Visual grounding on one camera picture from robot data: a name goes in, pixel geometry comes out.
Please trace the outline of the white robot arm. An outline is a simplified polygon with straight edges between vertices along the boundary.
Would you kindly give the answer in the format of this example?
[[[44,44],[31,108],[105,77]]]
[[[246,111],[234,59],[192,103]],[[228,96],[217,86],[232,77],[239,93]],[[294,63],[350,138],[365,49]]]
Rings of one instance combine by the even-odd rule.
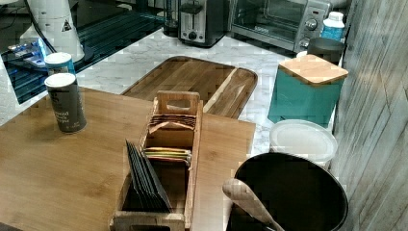
[[[73,62],[84,58],[68,0],[27,0],[27,3],[39,30],[57,52],[70,54]]]

